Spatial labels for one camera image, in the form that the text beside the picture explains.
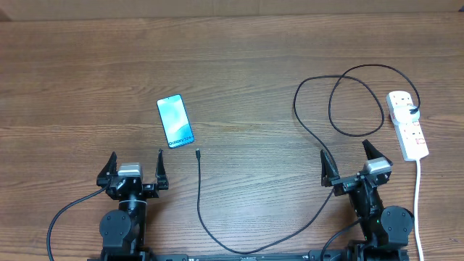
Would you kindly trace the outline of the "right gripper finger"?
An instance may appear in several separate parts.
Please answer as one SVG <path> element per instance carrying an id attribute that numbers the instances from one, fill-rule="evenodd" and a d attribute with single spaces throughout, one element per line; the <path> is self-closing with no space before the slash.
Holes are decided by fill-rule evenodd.
<path id="1" fill-rule="evenodd" d="M 320 151 L 320 160 L 322 165 L 321 186 L 332 186 L 334 181 L 340 179 L 339 173 L 330 161 L 327 152 L 324 150 Z"/>
<path id="2" fill-rule="evenodd" d="M 372 143 L 369 142 L 369 140 L 365 139 L 362 142 L 362 145 L 368 160 L 374 160 L 383 157 L 390 165 L 392 165 L 392 161 L 387 156 L 382 154 L 379 150 L 377 150 L 377 148 L 375 148 L 374 145 L 372 145 Z"/>

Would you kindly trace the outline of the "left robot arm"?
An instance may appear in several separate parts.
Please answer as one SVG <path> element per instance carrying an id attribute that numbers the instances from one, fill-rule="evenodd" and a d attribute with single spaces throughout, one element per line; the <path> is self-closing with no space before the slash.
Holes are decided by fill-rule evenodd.
<path id="1" fill-rule="evenodd" d="M 158 152 L 155 177 L 155 182 L 144 183 L 141 164 L 123 163 L 118 167 L 115 153 L 97 175 L 96 185 L 118 202 L 118 208 L 105 214 L 99 224 L 103 241 L 100 260 L 156 259 L 145 245 L 146 214 L 147 200 L 169 188 L 162 150 Z"/>

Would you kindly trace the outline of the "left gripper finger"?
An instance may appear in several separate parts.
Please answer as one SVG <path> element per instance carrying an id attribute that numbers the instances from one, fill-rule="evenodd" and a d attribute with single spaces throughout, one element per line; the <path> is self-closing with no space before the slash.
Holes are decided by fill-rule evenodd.
<path id="1" fill-rule="evenodd" d="M 98 174 L 98 178 L 103 178 L 108 175 L 114 175 L 117 172 L 117 155 L 115 152 L 111 153 L 106 165 Z"/>
<path id="2" fill-rule="evenodd" d="M 163 150 L 159 149 L 158 152 L 158 158 L 157 158 L 157 168 L 156 168 L 156 173 L 157 177 L 157 185 L 167 185 L 168 184 L 168 179 L 164 167 L 164 161 L 163 161 Z"/>

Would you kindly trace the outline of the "Galaxy smartphone blue screen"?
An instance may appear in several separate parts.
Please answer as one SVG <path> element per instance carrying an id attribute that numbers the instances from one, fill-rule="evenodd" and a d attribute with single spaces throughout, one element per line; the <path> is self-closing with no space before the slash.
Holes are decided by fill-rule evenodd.
<path id="1" fill-rule="evenodd" d="M 157 100 L 157 108 L 170 149 L 194 142 L 194 134 L 180 94 Z"/>

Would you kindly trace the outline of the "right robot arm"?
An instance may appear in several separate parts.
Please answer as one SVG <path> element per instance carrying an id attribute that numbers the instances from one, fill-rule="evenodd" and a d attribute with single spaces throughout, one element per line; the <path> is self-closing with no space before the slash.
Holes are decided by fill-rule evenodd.
<path id="1" fill-rule="evenodd" d="M 414 225 L 414 215 L 399 206 L 385 207 L 378 187 L 392 174 L 392 161 L 368 140 L 362 142 L 367 161 L 358 173 L 342 178 L 325 151 L 320 152 L 321 185 L 331 187 L 334 196 L 348 195 L 357 219 L 334 234 L 320 251 L 320 260 L 408 260 L 405 247 Z M 331 243 L 356 225 L 363 240 L 351 240 L 344 249 L 330 250 Z"/>

